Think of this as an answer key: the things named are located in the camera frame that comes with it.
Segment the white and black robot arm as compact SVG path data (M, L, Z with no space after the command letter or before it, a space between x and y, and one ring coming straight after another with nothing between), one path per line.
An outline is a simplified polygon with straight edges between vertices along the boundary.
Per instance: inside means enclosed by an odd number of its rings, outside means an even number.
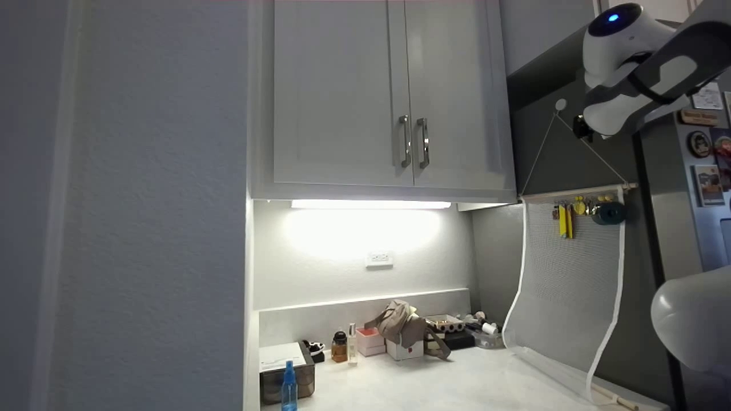
M635 148L663 270L655 335L719 378L731 370L729 72L729 0L705 0L682 25L625 3L583 31L587 95L573 117L575 137Z

